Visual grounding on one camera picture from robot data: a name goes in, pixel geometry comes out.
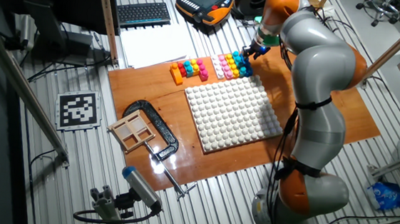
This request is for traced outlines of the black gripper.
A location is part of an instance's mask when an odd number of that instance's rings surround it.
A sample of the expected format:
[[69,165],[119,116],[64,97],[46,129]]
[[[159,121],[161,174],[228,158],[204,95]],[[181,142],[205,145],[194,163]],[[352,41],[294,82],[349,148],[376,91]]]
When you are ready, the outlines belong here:
[[250,55],[252,55],[252,59],[255,61],[260,56],[265,55],[270,49],[270,46],[262,46],[256,41],[253,41],[250,46],[245,46],[242,48],[242,56],[244,58],[248,58]]

